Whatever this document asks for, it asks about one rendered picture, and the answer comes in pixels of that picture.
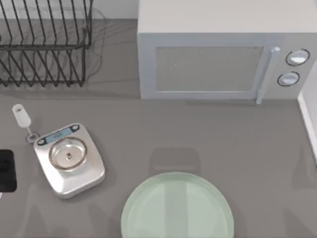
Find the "microwave oven door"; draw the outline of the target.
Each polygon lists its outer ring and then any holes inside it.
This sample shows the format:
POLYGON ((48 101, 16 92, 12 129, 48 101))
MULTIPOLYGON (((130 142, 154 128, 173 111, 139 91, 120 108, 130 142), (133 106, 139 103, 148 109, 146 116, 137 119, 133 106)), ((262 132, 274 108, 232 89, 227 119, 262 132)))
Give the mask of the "microwave oven door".
POLYGON ((141 97, 253 100, 270 49, 282 41, 265 33, 140 33, 141 97))

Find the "pale green plate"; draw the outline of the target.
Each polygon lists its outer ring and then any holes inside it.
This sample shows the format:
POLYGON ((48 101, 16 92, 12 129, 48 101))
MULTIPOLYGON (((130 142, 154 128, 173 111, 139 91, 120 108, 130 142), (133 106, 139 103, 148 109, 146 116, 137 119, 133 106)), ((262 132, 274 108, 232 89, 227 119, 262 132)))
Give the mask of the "pale green plate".
POLYGON ((122 238, 234 238, 223 194, 202 177, 169 172, 138 185, 123 207, 122 238))

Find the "pale microwave oven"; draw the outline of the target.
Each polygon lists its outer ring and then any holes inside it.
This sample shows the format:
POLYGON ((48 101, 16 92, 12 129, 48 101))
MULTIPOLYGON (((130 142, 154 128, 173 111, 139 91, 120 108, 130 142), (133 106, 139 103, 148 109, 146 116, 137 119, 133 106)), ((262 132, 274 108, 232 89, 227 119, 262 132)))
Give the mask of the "pale microwave oven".
POLYGON ((317 65, 317 0, 140 0, 140 33, 265 33, 283 37, 264 99, 293 100, 317 65), (289 66, 291 51, 305 49, 310 58, 289 66), (277 83, 281 74, 297 72, 293 86, 277 83))

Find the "silver kitchen scale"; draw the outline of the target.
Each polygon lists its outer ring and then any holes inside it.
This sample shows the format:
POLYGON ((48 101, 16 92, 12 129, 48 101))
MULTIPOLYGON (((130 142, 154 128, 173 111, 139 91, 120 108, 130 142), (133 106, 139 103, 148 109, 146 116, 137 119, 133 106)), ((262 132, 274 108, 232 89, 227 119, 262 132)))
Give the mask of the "silver kitchen scale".
POLYGON ((81 123, 71 123, 40 136, 33 148, 47 181, 60 199, 74 197, 105 178, 101 154, 81 123))

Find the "small microwave knob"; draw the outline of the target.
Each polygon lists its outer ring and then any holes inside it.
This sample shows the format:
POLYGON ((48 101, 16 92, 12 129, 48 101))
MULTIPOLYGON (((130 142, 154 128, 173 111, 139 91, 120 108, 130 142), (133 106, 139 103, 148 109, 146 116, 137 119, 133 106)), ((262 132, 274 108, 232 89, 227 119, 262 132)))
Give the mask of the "small microwave knob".
POLYGON ((282 87, 290 87, 295 85, 300 80, 300 75, 297 72, 289 72, 286 74, 281 74, 278 79, 277 83, 282 87))

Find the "large microwave knob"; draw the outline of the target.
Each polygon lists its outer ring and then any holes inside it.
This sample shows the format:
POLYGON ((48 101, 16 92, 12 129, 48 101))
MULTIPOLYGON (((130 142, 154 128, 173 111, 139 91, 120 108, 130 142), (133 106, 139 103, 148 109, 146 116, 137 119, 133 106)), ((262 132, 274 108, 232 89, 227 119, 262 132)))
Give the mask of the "large microwave knob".
POLYGON ((296 67, 304 64, 310 58, 310 52, 305 49, 291 51, 285 58, 289 66, 296 67))

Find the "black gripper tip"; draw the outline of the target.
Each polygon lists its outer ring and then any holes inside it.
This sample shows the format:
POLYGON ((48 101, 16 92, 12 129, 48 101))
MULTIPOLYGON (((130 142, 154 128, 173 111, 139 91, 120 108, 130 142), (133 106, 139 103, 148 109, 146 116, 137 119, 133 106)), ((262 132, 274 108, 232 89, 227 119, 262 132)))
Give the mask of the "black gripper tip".
POLYGON ((14 153, 0 149, 0 193, 12 193, 17 189, 14 153))

